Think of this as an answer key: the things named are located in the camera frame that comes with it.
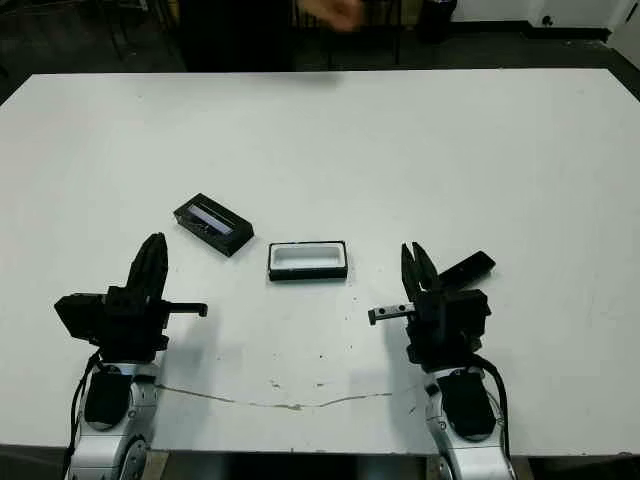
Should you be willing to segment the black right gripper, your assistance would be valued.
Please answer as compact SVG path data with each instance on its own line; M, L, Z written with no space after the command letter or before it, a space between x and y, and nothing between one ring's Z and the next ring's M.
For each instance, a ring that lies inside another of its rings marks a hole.
M369 310L369 324L405 317L407 356L425 371L468 364L482 347L484 293L479 289L438 290L441 281L436 267L417 242L411 247L402 244L401 278L408 299L413 301Z

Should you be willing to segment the person's bare hand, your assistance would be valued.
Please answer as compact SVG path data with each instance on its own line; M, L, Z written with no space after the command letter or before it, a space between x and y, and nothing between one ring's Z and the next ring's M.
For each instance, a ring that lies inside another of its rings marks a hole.
M361 0L300 0L297 4L306 13L342 32L353 31L361 24L364 7Z

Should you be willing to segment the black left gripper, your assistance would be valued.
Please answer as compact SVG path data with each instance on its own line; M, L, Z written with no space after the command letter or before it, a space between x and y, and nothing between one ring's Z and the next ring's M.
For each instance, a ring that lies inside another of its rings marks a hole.
M168 273L168 248L163 233L151 234L141 245L128 275L127 288L112 286L97 322L97 345L104 361L153 361L167 349L163 333L171 314L205 317L205 303L162 299Z

